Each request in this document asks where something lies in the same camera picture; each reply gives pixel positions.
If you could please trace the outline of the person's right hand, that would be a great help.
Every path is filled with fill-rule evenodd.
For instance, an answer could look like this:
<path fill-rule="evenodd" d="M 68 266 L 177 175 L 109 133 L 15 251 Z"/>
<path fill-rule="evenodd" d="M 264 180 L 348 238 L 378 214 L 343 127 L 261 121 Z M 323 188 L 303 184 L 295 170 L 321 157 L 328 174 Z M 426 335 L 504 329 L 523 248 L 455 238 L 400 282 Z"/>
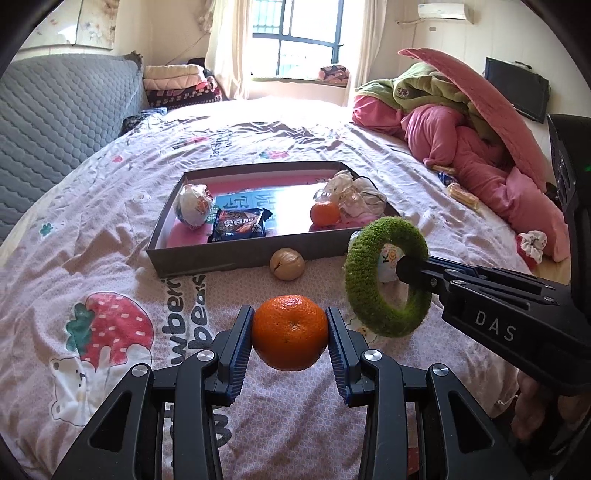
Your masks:
<path fill-rule="evenodd" d="M 523 372 L 518 374 L 520 394 L 515 404 L 511 428 L 514 436 L 528 440 L 546 418 L 546 410 L 540 394 L 540 385 Z"/>

